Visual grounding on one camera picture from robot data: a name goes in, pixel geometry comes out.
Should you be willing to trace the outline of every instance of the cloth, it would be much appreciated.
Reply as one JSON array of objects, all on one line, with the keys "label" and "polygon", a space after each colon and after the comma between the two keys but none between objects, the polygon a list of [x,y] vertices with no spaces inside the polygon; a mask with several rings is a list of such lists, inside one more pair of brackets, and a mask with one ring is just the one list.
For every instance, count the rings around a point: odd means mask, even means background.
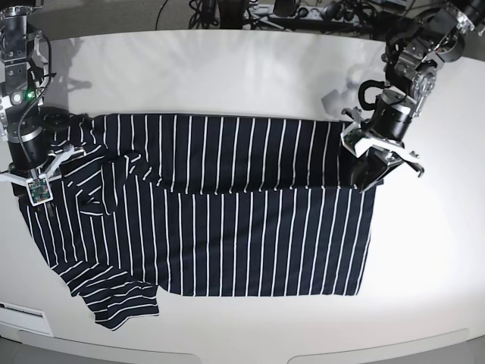
[{"label": "cloth", "polygon": [[184,296],[355,295],[375,189],[348,185],[344,125],[107,115],[52,135],[83,146],[48,209],[20,210],[42,255],[95,322],[157,315]]}]

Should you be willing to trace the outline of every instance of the white table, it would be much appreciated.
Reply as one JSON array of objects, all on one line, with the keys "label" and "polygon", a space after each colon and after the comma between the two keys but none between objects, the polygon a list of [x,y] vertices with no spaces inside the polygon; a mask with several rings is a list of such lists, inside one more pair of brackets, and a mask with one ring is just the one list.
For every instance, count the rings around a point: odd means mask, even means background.
[{"label": "white table", "polygon": [[[383,44],[311,34],[167,31],[54,43],[47,100],[72,112],[183,111],[337,120],[359,84],[383,79]],[[485,64],[440,71],[399,168],[379,188],[361,293],[350,297],[187,298],[159,290],[161,315],[109,333],[43,261],[0,186],[0,300],[44,310],[56,337],[193,353],[208,363],[282,363],[469,329],[485,334]],[[0,162],[10,161],[6,144]]]}]

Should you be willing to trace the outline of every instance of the circuit board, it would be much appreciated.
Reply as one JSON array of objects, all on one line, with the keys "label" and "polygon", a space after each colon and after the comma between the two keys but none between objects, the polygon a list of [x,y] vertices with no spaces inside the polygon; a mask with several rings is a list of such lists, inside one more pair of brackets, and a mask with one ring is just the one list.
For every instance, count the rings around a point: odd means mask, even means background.
[{"label": "circuit board", "polygon": [[49,182],[45,178],[32,180],[27,183],[27,186],[30,194],[30,201],[33,206],[52,200]]}]

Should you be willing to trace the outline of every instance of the cable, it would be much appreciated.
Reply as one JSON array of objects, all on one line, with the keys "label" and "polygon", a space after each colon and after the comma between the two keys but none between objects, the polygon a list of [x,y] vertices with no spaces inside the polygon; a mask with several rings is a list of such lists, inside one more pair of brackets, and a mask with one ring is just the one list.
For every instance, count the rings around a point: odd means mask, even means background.
[{"label": "cable", "polygon": [[32,165],[32,159],[30,158],[30,155],[29,155],[27,149],[25,148],[25,145],[23,144],[22,135],[20,134],[20,129],[22,127],[23,120],[25,119],[27,114],[29,114],[29,112],[34,108],[34,106],[36,106],[40,102],[42,97],[45,96],[45,93],[47,93],[47,90],[51,86],[52,78],[54,76],[52,74],[52,46],[51,46],[51,41],[49,40],[49,38],[47,36],[44,36],[44,39],[45,39],[45,42],[47,43],[47,49],[48,49],[48,75],[46,75],[48,77],[47,84],[45,85],[42,92],[37,96],[37,98],[35,100],[33,100],[33,102],[29,106],[27,106],[27,108],[23,112],[22,116],[20,117],[20,119],[18,121],[18,126],[17,126],[17,136],[18,136],[18,140],[19,140],[19,143],[20,143],[20,147],[22,148],[22,151],[23,151],[23,153],[24,153],[24,155],[27,159],[27,162],[29,163],[30,166]]},{"label": "cable", "polygon": [[400,23],[401,20],[404,19],[409,14],[409,12],[413,9],[413,6],[415,6],[415,3],[416,3],[416,0],[412,0],[411,6],[409,6],[409,8],[401,15],[401,17],[396,23]]},{"label": "cable", "polygon": [[189,29],[209,29],[211,25],[219,26],[219,21],[215,17],[211,16],[211,19],[208,19],[208,15],[202,11],[202,0],[190,0],[189,6],[194,10],[194,15],[191,16],[189,21]]},{"label": "cable", "polygon": [[396,102],[392,102],[390,104],[387,104],[388,106],[394,106],[394,105],[398,105],[398,104],[401,104],[404,100],[406,100],[408,98],[408,93],[406,92],[404,94],[404,96],[402,97],[402,99],[400,100],[397,100]]},{"label": "cable", "polygon": [[168,0],[165,0],[164,4],[160,7],[160,11],[158,12],[158,15],[157,15],[157,21],[155,22],[155,30],[158,30],[158,21],[160,20],[161,12],[164,10],[165,5],[167,3],[168,3]]}]

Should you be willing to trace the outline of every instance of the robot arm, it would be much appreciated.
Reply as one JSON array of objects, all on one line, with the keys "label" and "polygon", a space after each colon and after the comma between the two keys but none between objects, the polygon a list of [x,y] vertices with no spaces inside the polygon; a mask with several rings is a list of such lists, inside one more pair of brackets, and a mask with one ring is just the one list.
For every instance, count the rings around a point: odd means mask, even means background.
[{"label": "robot arm", "polygon": [[[25,187],[32,206],[38,206],[52,201],[50,182],[60,177],[59,165],[84,151],[72,146],[50,151],[39,115],[54,76],[52,50],[49,39],[30,26],[27,17],[42,7],[43,0],[7,0],[2,5],[0,58],[5,65],[5,82],[0,84],[0,136],[8,142],[13,163],[9,171],[0,174],[0,181]],[[39,50],[43,39],[48,57]]]},{"label": "robot arm", "polygon": [[[425,11],[411,27],[397,30],[387,40],[382,56],[386,82],[366,81],[358,93],[362,108],[374,111],[371,119],[362,120],[357,108],[343,111],[354,121],[342,133],[342,141],[359,158],[351,183],[360,191],[372,188],[404,163],[419,176],[424,173],[419,156],[405,150],[403,139],[433,91],[437,71],[462,56],[465,35],[484,18],[484,0],[453,0],[438,11]],[[383,90],[374,104],[365,101],[365,91],[371,87]]]}]

